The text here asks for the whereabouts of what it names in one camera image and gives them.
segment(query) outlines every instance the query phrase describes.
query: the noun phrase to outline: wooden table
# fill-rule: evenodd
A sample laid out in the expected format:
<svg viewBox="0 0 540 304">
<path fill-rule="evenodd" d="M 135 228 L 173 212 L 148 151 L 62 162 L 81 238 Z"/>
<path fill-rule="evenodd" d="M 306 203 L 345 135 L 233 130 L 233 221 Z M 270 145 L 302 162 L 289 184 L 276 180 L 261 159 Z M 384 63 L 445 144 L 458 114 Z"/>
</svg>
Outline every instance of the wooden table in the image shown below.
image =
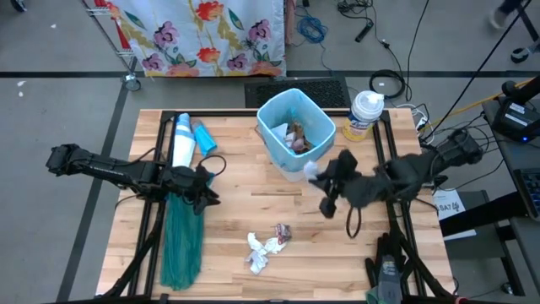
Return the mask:
<svg viewBox="0 0 540 304">
<path fill-rule="evenodd" d="M 420 153 L 410 110 L 391 109 L 389 112 L 398 153 Z M 160 115 L 161 110 L 141 110 L 130 160 L 154 147 Z M 348 148 L 359 162 L 357 171 L 373 174 L 377 156 L 372 136 L 360 143 L 350 142 L 342 135 L 344 118 L 332 119 L 337 126 L 335 144 L 318 161 L 319 166 L 324 168 L 339 151 Z M 287 182 L 268 160 L 255 131 L 255 117 L 203 117 L 202 120 L 218 143 L 217 153 L 228 163 L 225 172 L 212 184 L 222 203 L 205 211 L 202 269 L 197 282 L 184 291 L 161 286 L 161 246 L 152 297 L 168 293 L 170 299 L 198 300 L 364 299 L 370 288 L 365 259 L 375 256 L 377 237 L 389 230 L 386 206 L 373 203 L 363 209 L 362 229 L 357 238 L 351 240 L 344 230 L 346 201 L 338 201 L 336 215 L 326 220 L 318 209 L 323 192 L 305 181 Z M 382 138 L 389 159 L 386 137 L 382 135 Z M 196 164 L 201 158 L 196 149 L 192 163 Z M 222 165 L 219 159 L 205 161 L 210 171 L 218 171 Z M 124 191 L 121 198 L 131 194 Z M 432 201 L 429 193 L 419 197 Z M 132 260 L 142 209 L 143 202 L 132 199 L 116 210 L 98 294 L 111 288 Z M 430 206 L 413 203 L 411 218 L 420 257 L 439 282 L 452 291 L 451 269 L 435 211 Z M 270 255 L 267 267 L 254 275 L 245 262 L 251 252 L 247 233 L 256 232 L 257 238 L 264 242 L 274 236 L 273 227 L 277 223 L 291 225 L 293 239 L 282 252 Z M 143 263 L 138 293 L 143 290 L 146 271 L 147 264 Z M 412 278 L 411 275 L 411 291 L 415 292 Z"/>
</svg>

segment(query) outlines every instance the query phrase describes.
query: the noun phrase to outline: light blue bin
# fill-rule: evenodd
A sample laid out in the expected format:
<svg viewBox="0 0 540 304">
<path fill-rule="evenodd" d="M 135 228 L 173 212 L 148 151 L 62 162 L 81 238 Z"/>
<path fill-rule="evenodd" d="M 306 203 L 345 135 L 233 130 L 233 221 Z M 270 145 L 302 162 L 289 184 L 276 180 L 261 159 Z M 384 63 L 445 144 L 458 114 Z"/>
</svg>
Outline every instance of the light blue bin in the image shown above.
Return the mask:
<svg viewBox="0 0 540 304">
<path fill-rule="evenodd" d="M 308 160 L 318 160 L 334 145 L 336 125 L 301 90 L 290 89 L 275 95 L 259 109 L 256 119 L 272 163 L 282 173 L 302 171 Z M 302 125 L 306 139 L 314 146 L 301 155 L 289 149 L 285 141 L 272 132 L 272 128 L 292 122 Z"/>
</svg>

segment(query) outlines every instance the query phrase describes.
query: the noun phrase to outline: concrete floor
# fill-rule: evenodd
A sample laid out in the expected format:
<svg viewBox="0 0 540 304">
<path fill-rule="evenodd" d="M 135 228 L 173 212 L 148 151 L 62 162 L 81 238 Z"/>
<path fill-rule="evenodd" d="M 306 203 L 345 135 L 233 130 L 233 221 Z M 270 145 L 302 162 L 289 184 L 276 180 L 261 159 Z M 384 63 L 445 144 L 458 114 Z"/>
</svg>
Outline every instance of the concrete floor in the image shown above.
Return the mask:
<svg viewBox="0 0 540 304">
<path fill-rule="evenodd" d="M 54 78 L 58 74 L 37 74 L 27 77 L 6 72 L 121 72 L 122 65 L 104 37 L 86 17 L 77 1 L 26 0 L 29 11 L 15 13 L 9 1 L 0 2 L 0 126 L 3 132 L 0 151 L 3 169 L 3 212 L 0 214 L 0 302 L 41 303 L 55 301 L 68 265 L 77 229 L 87 203 L 92 179 L 86 176 L 55 178 L 44 164 L 50 147 L 77 143 L 91 151 L 107 151 L 111 156 L 126 158 L 132 141 L 138 110 L 141 108 L 224 108 L 244 106 L 243 84 L 260 79 L 141 79 L 143 89 L 122 97 L 116 77 L 98 78 L 88 74 L 82 78 Z M 397 68 L 391 55 L 375 40 L 371 31 L 361 44 L 354 37 L 364 27 L 363 20 L 345 19 L 335 9 L 333 0 L 311 0 L 310 13 L 329 27 L 323 42 L 327 48 L 324 61 L 335 70 L 359 71 L 359 76 L 382 68 Z M 485 14 L 498 0 L 432 1 L 418 33 L 411 71 L 474 71 L 499 39 L 486 26 Z M 375 0 L 378 13 L 377 31 L 391 43 L 402 66 L 406 65 L 414 28 L 424 6 L 415 0 Z M 540 29 L 540 3 L 527 9 L 534 25 Z M 108 18 L 101 18 L 106 29 L 114 34 Z M 522 81 L 528 74 L 519 71 L 540 71 L 539 57 L 516 65 L 509 59 L 511 51 L 532 42 L 521 21 L 510 31 L 491 60 L 486 71 L 518 71 Z M 322 49 L 307 43 L 287 50 L 288 69 L 311 73 L 324 70 Z M 412 103 L 425 103 L 431 117 L 444 115 L 457 98 L 467 77 L 412 77 Z M 18 87 L 17 83 L 26 83 Z M 350 87 L 368 89 L 369 78 L 347 78 Z M 497 93 L 509 78 L 476 79 L 459 106 L 465 106 Z M 394 83 L 383 79 L 384 90 Z M 400 104 L 403 97 L 394 100 Z M 445 122 L 451 126 L 475 117 L 476 108 Z M 113 117 L 120 118 L 116 125 Z M 474 166 L 481 175 L 491 171 L 500 161 L 498 152 L 486 155 Z M 461 184 L 471 177 L 470 171 L 450 169 L 447 187 Z M 70 299 L 90 298 L 100 275 L 105 246 L 111 228 L 118 190 L 104 183 L 99 189 L 89 234 L 73 280 Z M 505 167 L 463 190 L 486 189 L 491 198 L 511 191 L 514 186 Z M 510 244 L 526 297 L 513 297 L 496 291 L 478 299 L 538 303 L 528 270 L 515 244 Z M 459 293 L 474 296 L 506 282 L 499 260 L 451 261 L 454 276 L 460 282 Z"/>
</svg>

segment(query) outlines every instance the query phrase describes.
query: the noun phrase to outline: blue cable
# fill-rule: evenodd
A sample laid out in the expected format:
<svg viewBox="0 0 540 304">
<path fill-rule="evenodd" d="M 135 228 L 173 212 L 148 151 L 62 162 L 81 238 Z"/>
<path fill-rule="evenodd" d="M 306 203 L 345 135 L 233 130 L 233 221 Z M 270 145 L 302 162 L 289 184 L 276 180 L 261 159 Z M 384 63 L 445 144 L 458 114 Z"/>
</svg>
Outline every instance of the blue cable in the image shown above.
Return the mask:
<svg viewBox="0 0 540 304">
<path fill-rule="evenodd" d="M 304 36 L 305 39 L 299 45 L 293 44 L 293 46 L 301 46 L 306 41 L 312 44 L 318 44 L 322 47 L 321 64 L 325 69 L 332 72 L 332 69 L 327 67 L 323 59 L 324 53 L 327 51 L 327 49 L 322 45 L 322 42 L 327 36 L 328 27 L 323 25 L 318 18 L 311 16 L 307 11 L 307 8 L 303 6 L 297 6 L 296 8 L 303 8 L 305 10 L 305 14 L 294 14 L 298 17 L 302 17 L 302 19 L 298 21 L 298 24 L 296 25 L 296 30 L 298 30 L 298 32 Z"/>
</svg>

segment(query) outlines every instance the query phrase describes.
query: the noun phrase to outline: floral curtain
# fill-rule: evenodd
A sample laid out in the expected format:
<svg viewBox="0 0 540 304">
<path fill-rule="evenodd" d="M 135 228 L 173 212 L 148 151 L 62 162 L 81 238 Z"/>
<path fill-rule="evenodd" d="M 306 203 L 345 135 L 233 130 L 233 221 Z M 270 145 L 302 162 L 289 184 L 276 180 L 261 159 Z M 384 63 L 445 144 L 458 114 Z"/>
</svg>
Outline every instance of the floral curtain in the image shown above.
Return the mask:
<svg viewBox="0 0 540 304">
<path fill-rule="evenodd" d="M 285 75 L 283 0 L 109 0 L 147 76 Z"/>
</svg>

